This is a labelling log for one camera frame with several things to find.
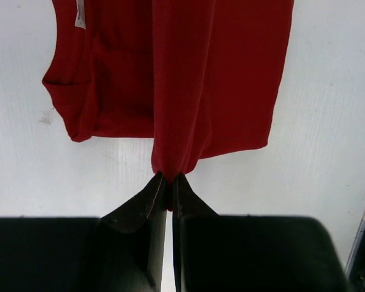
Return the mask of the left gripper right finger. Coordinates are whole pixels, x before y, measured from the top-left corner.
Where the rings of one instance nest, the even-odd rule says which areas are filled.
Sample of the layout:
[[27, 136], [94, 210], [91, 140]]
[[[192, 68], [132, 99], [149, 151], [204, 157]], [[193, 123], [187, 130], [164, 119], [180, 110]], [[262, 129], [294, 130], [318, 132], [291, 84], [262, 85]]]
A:
[[177, 291], [347, 291], [332, 239], [315, 218], [219, 215], [173, 182]]

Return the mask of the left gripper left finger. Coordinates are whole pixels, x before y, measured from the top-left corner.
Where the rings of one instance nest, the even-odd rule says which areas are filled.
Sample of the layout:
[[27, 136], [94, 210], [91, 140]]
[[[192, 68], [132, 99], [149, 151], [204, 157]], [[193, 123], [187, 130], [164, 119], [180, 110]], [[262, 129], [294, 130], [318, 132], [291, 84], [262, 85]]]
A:
[[166, 180], [104, 217], [0, 217], [0, 291], [159, 291]]

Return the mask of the dark red t-shirt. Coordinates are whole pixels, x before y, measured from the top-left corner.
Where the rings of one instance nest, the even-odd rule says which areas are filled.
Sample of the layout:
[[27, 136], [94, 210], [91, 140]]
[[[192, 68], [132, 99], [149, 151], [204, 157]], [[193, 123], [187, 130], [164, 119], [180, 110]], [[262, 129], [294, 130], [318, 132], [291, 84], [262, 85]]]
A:
[[54, 1], [43, 85], [74, 142], [154, 140], [168, 181], [268, 143], [293, 1]]

